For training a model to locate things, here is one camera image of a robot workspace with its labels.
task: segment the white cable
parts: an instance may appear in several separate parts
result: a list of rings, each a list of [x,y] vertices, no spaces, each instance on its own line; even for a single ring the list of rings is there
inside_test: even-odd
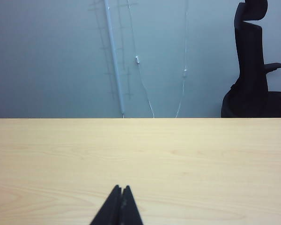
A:
[[[185,84],[185,79],[187,77],[186,73],[187,73],[187,33],[188,33],[188,0],[186,0],[186,13],[185,13],[185,54],[184,54],[184,71],[183,71],[183,84],[182,84],[182,94],[181,94],[181,98],[179,101],[179,107],[177,109],[177,113],[176,113],[176,117],[179,114],[180,108],[181,108],[181,102],[184,96],[184,84]]]
[[[139,61],[139,57],[138,57],[138,55],[136,53],[135,36],[134,36],[134,29],[133,29],[133,23],[132,23],[132,14],[131,14],[131,10],[130,10],[129,0],[127,0],[127,5],[128,5],[128,8],[129,8],[130,24],[131,24],[132,37],[133,37],[133,48],[134,48],[134,53],[135,53],[135,62],[137,64],[137,66],[138,66],[138,71],[139,71],[139,76],[140,76],[141,84],[142,84],[142,86],[143,86],[143,88],[145,90],[148,104],[149,104],[151,112],[153,114],[153,118],[155,118],[154,111],[152,109],[152,105],[151,105],[150,100],[149,100],[148,91],[147,91],[147,88],[146,88],[146,86],[144,84],[144,81],[142,79],[142,76],[141,76],[140,61]]]

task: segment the white pole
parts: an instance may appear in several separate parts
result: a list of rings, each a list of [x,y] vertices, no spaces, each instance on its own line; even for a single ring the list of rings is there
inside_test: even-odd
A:
[[[111,43],[111,54],[112,54],[113,67],[114,67],[114,72],[115,72],[116,82],[117,82],[117,87],[118,87],[118,99],[120,102],[121,112],[124,115],[125,114],[124,100],[123,100],[123,95],[122,95],[120,77],[119,77],[119,73],[118,73],[118,61],[117,61],[116,48],[115,48],[114,38],[113,38],[113,33],[112,33],[111,15],[110,15],[110,8],[109,8],[108,0],[104,0],[104,5],[105,5],[107,25],[108,25],[109,40]]]

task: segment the wood grain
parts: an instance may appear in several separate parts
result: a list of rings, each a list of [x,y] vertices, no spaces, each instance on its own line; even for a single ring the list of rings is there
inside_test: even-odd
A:
[[[0,119],[0,225],[281,225],[281,119]]]

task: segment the gray wall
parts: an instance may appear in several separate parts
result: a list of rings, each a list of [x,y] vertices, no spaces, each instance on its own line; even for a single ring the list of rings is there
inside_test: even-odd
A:
[[[121,116],[111,52],[102,49],[108,33],[98,29],[106,27],[103,4],[92,2],[0,0],[0,117]],[[151,117],[128,9],[117,7],[126,0],[109,2],[117,48],[124,43],[117,56],[126,117]],[[131,5],[135,43],[155,116],[174,117],[182,92],[185,0],[130,2],[137,3]],[[220,117],[222,98],[238,77],[238,2],[189,0],[189,73],[179,117]],[[256,22],[264,28],[266,63],[281,62],[281,0],[275,2],[269,0],[266,17]],[[281,90],[281,69],[268,83]]]

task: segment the table top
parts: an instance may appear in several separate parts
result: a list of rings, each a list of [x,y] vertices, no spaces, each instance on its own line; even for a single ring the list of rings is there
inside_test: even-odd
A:
[[[0,119],[0,225],[281,225],[281,119]]]

